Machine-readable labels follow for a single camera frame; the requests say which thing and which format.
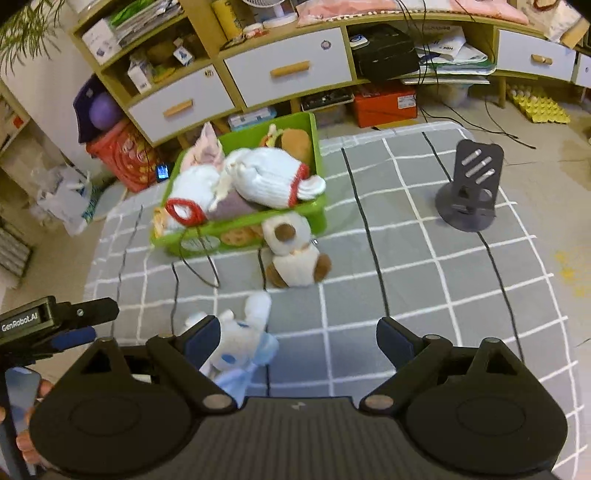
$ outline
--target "smartphone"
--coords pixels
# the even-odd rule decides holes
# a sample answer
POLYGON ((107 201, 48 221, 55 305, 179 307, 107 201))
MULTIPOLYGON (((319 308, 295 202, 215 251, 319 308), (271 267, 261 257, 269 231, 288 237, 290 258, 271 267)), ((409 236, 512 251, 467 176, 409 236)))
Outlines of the smartphone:
MULTIPOLYGON (((14 367, 6 370, 6 385, 14 427, 18 433, 27 429, 26 413, 33 408, 41 384, 41 375, 29 368, 14 367)), ((8 471, 4 456, 0 451, 0 468, 8 471)), ((29 473, 35 474, 35 467, 28 465, 29 473)))

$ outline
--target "small electronic device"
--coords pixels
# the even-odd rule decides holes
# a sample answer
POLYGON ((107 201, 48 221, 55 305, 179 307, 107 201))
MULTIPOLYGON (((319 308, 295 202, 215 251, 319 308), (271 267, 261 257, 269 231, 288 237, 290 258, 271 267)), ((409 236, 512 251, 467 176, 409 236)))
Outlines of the small electronic device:
POLYGON ((162 183, 170 178, 172 168, 167 163, 156 165, 156 181, 162 183))
POLYGON ((351 50, 355 50, 356 48, 361 48, 369 43, 369 40, 365 38, 363 35, 353 35, 349 37, 349 45, 351 50))

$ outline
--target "screw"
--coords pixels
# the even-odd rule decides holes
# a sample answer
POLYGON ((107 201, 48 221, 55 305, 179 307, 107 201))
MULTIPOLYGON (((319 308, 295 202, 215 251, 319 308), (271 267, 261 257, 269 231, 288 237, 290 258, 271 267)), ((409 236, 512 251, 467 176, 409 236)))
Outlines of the screw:
POLYGON ((203 399, 203 405, 209 410, 223 410, 232 405, 232 398, 221 393, 208 395, 203 399))
POLYGON ((365 405, 372 410, 387 410, 394 405, 394 400, 387 395, 370 395, 365 399, 365 405))

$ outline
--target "wire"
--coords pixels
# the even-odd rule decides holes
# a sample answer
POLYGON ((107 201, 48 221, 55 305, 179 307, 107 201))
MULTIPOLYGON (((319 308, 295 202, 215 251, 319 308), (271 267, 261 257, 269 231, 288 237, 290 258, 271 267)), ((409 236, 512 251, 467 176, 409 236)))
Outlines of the wire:
MULTIPOLYGON (((265 272, 265 265, 262 262, 262 247, 258 250, 258 261, 259 261, 259 268, 261 269, 261 277, 262 277, 262 289, 267 291, 267 273, 265 272)), ((267 324, 265 327, 265 331, 269 332, 269 325, 267 324)), ((271 396, 271 370, 269 369, 269 365, 265 365, 265 380, 267 382, 267 397, 271 396)))
MULTIPOLYGON (((441 158, 439 158, 439 154, 437 153, 437 150, 435 149, 435 147, 433 146, 433 144, 431 143, 431 141, 429 140, 429 137, 427 136, 427 134, 425 132, 423 132, 423 137, 425 138, 425 140, 429 144, 429 147, 431 148, 433 155, 435 155, 435 158, 437 159, 437 162, 439 163, 439 166, 443 170, 443 173, 447 177, 448 181, 450 181, 450 182, 453 181, 450 174, 448 173, 447 169, 445 168, 445 165, 441 161, 441 158)), ((495 257, 493 257, 491 248, 490 248, 489 244, 487 243, 487 241, 485 240, 484 236, 480 232, 477 232, 477 235, 478 235, 478 238, 480 238, 480 241, 482 242, 482 244, 484 245, 484 248, 486 249, 486 253, 488 254, 488 258, 491 261, 492 268, 495 271, 496 279, 499 282, 499 286, 501 288, 501 293, 503 295, 503 299, 505 300, 505 304, 507 305, 507 310, 509 310, 509 318, 511 319, 511 328, 513 330, 513 334, 515 336, 515 341, 517 343, 517 351, 519 353, 519 358, 521 359, 521 361, 523 363, 525 363, 525 356, 523 354, 523 347, 521 346, 521 340, 519 339, 519 333, 517 330, 517 323, 515 321, 515 314, 513 312, 511 302, 509 301, 509 297, 508 297, 507 292, 505 290, 505 284, 503 283, 501 273, 499 272, 499 268, 496 265, 495 257)))
POLYGON ((174 262, 170 264, 173 269, 174 279, 176 281, 176 285, 174 286, 174 304, 173 309, 170 311, 170 333, 174 335, 174 314, 177 313, 177 306, 178 306, 178 289, 180 287, 180 282, 178 280, 178 273, 177 269, 174 267, 174 262))
POLYGON ((386 294, 386 286, 384 284, 384 278, 382 276, 382 269, 379 267, 379 260, 378 254, 374 248, 374 241, 371 237, 371 231, 369 230, 369 222, 367 217, 365 216, 365 211, 363 210, 363 206, 361 205, 361 199, 359 198, 359 194, 357 193, 357 185, 355 183, 355 178, 353 177, 353 171, 351 170, 351 165, 349 164, 349 159, 347 158, 347 153, 345 152, 344 148, 340 149, 343 158, 345 159, 345 164, 347 165, 347 172, 349 173, 349 179, 351 180, 351 186, 353 187, 353 195, 355 197, 355 201, 357 202, 357 207, 359 208, 359 213, 361 214, 361 219, 363 220, 363 226, 365 227, 365 234, 368 238, 369 249, 371 250, 372 258, 374 259, 374 266, 375 271, 378 274, 378 281, 379 281, 379 288, 382 291, 382 301, 384 302, 384 311, 386 313, 386 317, 390 316, 390 306, 388 304, 388 296, 386 294))
POLYGON ((199 242, 201 243, 203 251, 207 255, 207 260, 209 261, 209 266, 212 268, 213 276, 216 279, 216 283, 212 283, 210 281, 205 280, 205 278, 203 278, 200 274, 198 274, 194 270, 194 268, 187 263, 187 260, 185 259, 184 255, 183 255, 183 240, 184 240, 185 236, 187 235, 187 233, 189 232, 188 228, 185 229, 185 231, 181 235, 181 238, 178 240, 178 251, 181 256, 181 260, 183 261, 185 267, 187 267, 199 280, 201 280, 203 283, 205 283, 205 285, 207 285, 208 287, 211 287, 211 288, 220 288, 220 277, 217 274, 217 270, 216 270, 215 265, 213 264, 213 260, 212 260, 211 256, 209 255, 209 252, 207 251, 207 247, 205 246, 205 242, 203 241, 203 237, 201 236, 201 230, 199 229, 199 227, 196 227, 196 230, 197 230, 197 237, 199 239, 199 242))
MULTIPOLYGON (((123 250, 123 259, 121 261, 121 267, 119 269, 119 273, 117 275, 118 277, 118 281, 117 281, 117 296, 116 296, 116 302, 119 304, 119 299, 121 298, 121 283, 123 282, 122 276, 123 276, 123 270, 125 269, 125 261, 127 260, 127 249, 131 246, 131 243, 134 241, 135 238, 135 234, 138 231, 138 225, 139 225, 139 220, 142 218, 142 213, 144 212, 144 206, 142 205, 139 208, 139 213, 138 213, 138 217, 135 220, 135 225, 134 225, 134 231, 131 233, 131 235, 129 236, 129 240, 127 240, 127 245, 125 245, 125 249, 123 250)), ((115 320, 113 320, 113 323, 111 323, 111 336, 114 337, 115 336, 115 320)))

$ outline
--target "drawer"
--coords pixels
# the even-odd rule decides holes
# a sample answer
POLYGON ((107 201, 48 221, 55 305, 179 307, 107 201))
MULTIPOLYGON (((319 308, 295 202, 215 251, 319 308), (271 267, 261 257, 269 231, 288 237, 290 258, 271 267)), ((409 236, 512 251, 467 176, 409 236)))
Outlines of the drawer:
POLYGON ((576 52, 521 33, 499 30, 497 68, 570 81, 576 52))
POLYGON ((209 66, 150 95, 131 107, 129 114, 154 144, 233 108, 216 69, 209 66))
POLYGON ((340 28, 264 45, 227 59, 226 65, 249 107, 351 81, 340 28))
POLYGON ((591 88, 591 57, 579 53, 579 61, 574 66, 572 82, 581 87, 591 88))

